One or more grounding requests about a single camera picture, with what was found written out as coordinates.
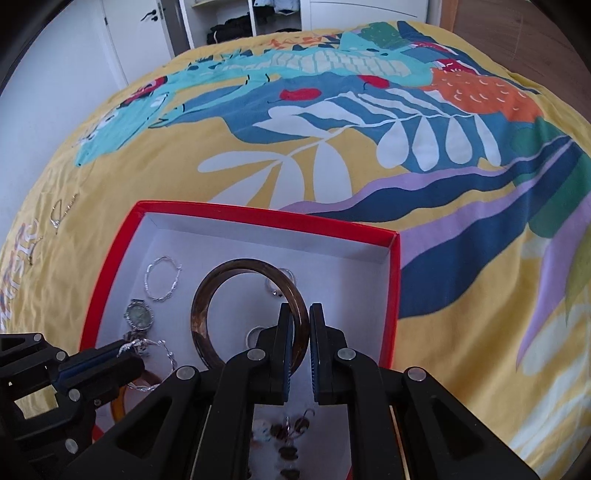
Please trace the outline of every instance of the watch face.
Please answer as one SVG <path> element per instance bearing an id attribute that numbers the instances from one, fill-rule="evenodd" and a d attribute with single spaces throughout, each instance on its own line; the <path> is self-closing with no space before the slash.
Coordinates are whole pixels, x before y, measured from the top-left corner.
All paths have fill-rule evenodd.
<path id="1" fill-rule="evenodd" d="M 153 322 L 152 313 L 143 302 L 132 301 L 127 307 L 125 317 L 130 325 L 138 330 L 147 330 Z"/>

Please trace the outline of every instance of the bed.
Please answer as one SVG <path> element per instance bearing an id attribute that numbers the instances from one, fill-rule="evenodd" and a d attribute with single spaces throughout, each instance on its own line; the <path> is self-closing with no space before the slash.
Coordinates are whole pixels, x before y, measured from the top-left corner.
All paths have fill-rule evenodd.
<path id="1" fill-rule="evenodd" d="M 75 353 L 140 200 L 378 225 L 402 245 L 391 366 L 426 368 L 557 479 L 591 436 L 590 152 L 573 108 L 430 25 L 188 51 L 57 150 L 0 253 L 0 329 Z"/>

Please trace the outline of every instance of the amber bangle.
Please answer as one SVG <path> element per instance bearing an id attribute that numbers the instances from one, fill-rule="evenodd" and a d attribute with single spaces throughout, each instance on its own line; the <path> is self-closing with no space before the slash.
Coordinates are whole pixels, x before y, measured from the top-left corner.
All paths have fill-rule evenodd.
<path id="1" fill-rule="evenodd" d="M 162 380 L 160 380 L 157 375 L 149 372 L 148 370 L 144 370 L 140 378 L 148 385 L 158 385 L 159 383 L 162 383 Z M 125 393 L 128 390 L 129 387 L 124 385 L 119 389 L 119 396 L 111 401 L 111 416 L 113 417 L 115 423 L 125 417 Z"/>
<path id="2" fill-rule="evenodd" d="M 207 331 L 207 311 L 213 295 L 229 278 L 241 273 L 256 272 L 271 280 L 283 293 L 294 318 L 294 342 L 291 357 L 291 373 L 302 363 L 310 340 L 310 320 L 304 299 L 293 282 L 273 265 L 252 258 L 239 258 L 225 262 L 207 274 L 199 285 L 191 308 L 193 343 L 203 363 L 210 369 L 221 368 L 225 362 L 216 353 Z"/>

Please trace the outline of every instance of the orange pattern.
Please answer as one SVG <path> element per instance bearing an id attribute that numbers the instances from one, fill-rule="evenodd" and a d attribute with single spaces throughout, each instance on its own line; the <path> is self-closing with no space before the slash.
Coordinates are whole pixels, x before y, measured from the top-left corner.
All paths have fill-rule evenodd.
<path id="1" fill-rule="evenodd" d="M 421 89 L 438 90 L 445 100 L 468 113 L 501 112 L 511 122 L 533 122 L 542 115 L 532 98 L 499 77 L 433 69 L 433 82 Z"/>

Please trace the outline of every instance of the wall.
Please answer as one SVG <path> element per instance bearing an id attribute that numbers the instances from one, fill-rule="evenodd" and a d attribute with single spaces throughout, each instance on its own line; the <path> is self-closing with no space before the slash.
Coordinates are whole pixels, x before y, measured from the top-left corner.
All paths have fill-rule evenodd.
<path id="1" fill-rule="evenodd" d="M 0 96 L 0 243 L 57 147 L 125 86 L 99 29 L 97 1 L 74 0 L 66 7 L 34 41 Z"/>

